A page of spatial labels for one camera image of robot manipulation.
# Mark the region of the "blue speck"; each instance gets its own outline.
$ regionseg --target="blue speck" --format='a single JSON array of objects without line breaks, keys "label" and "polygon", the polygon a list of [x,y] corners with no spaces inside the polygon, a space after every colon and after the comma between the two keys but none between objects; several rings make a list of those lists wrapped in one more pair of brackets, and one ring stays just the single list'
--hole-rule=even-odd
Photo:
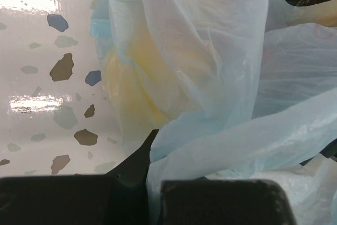
[{"label": "blue speck", "polygon": [[87,83],[90,86],[94,86],[101,80],[102,80],[101,71],[90,71],[85,78],[85,83]]},{"label": "blue speck", "polygon": [[68,22],[60,14],[48,14],[47,21],[49,26],[64,32],[69,28]]}]

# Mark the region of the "white speckled tabletop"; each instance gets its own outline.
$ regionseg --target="white speckled tabletop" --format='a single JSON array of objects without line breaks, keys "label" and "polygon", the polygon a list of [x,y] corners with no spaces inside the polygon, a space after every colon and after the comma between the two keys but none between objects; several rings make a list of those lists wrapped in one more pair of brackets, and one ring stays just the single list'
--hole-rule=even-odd
[{"label": "white speckled tabletop", "polygon": [[102,88],[97,0],[0,0],[0,177],[105,173],[125,157]]}]

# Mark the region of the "green-gray speck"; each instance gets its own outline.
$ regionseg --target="green-gray speck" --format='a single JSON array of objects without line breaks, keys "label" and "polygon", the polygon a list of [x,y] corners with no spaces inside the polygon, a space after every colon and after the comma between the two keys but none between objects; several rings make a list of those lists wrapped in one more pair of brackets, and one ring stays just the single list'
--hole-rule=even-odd
[{"label": "green-gray speck", "polygon": [[34,170],[34,171],[26,171],[24,174],[25,174],[25,176],[30,176],[30,175],[33,175],[35,172],[37,172],[37,170]]},{"label": "green-gray speck", "polygon": [[77,92],[76,92],[76,99],[78,100],[78,101],[80,101],[81,99],[82,99],[82,97],[81,97],[81,95],[79,95]]},{"label": "green-gray speck", "polygon": [[31,137],[32,142],[41,142],[44,139],[46,139],[46,135],[44,133],[36,134],[36,135]]},{"label": "green-gray speck", "polygon": [[27,66],[22,67],[21,71],[25,74],[36,74],[38,73],[38,68],[27,65]]},{"label": "green-gray speck", "polygon": [[71,37],[65,36],[65,35],[60,35],[54,44],[57,47],[71,47],[71,46],[76,46],[78,44],[78,41],[74,40]]},{"label": "green-gray speck", "polygon": [[19,151],[21,149],[18,145],[14,144],[14,143],[10,143],[9,145],[7,145],[7,148],[11,152],[16,152],[16,151]]},{"label": "green-gray speck", "polygon": [[54,121],[64,129],[72,129],[78,120],[70,106],[61,105],[59,110],[54,111]]},{"label": "green-gray speck", "polygon": [[117,143],[117,141],[115,141],[114,139],[111,139],[110,137],[108,137],[107,140],[108,140],[109,142],[113,143],[113,144],[116,144],[116,143]]},{"label": "green-gray speck", "polygon": [[103,163],[103,164],[100,164],[100,165],[97,165],[95,167],[95,172],[96,173],[99,173],[99,174],[105,174],[106,172],[110,171],[111,169],[114,168],[115,166],[115,162],[110,162],[110,163]]},{"label": "green-gray speck", "polygon": [[41,47],[41,46],[42,46],[41,44],[38,44],[38,43],[36,43],[36,42],[30,43],[30,45],[29,45],[29,47],[30,47],[31,49],[34,49],[34,48],[37,48],[37,47]]},{"label": "green-gray speck", "polygon": [[95,9],[97,3],[98,3],[98,0],[93,0],[93,1],[91,2],[90,9],[92,9],[92,10]]},{"label": "green-gray speck", "polygon": [[94,157],[94,154],[93,153],[91,153],[90,151],[88,152],[88,158],[89,159],[92,159]]},{"label": "green-gray speck", "polygon": [[32,97],[37,97],[41,91],[42,91],[42,88],[38,86],[33,92]]},{"label": "green-gray speck", "polygon": [[4,30],[6,28],[7,28],[7,26],[4,23],[0,23],[0,30]]}]

